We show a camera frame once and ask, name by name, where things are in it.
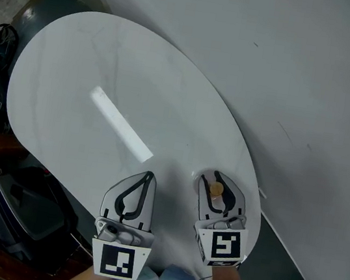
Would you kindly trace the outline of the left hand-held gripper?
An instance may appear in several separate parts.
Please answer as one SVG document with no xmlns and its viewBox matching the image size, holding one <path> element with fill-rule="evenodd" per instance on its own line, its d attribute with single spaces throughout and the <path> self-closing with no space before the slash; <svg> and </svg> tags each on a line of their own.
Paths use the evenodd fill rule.
<svg viewBox="0 0 350 280">
<path fill-rule="evenodd" d="M 155 176 L 147 171 L 121 180 L 104 195 L 92 240 L 96 275 L 137 280 L 154 242 L 145 231 L 151 228 L 155 191 Z"/>
</svg>

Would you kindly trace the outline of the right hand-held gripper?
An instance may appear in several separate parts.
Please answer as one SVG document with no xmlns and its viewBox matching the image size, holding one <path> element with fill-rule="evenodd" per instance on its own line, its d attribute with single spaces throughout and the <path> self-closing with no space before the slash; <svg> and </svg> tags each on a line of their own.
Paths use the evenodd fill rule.
<svg viewBox="0 0 350 280">
<path fill-rule="evenodd" d="M 205 266 L 237 266 L 244 260 L 249 235 L 242 217 L 246 214 L 245 196 L 224 173 L 216 170 L 214 177 L 211 181 L 202 174 L 198 181 L 201 221 L 194 226 L 196 241 Z"/>
</svg>

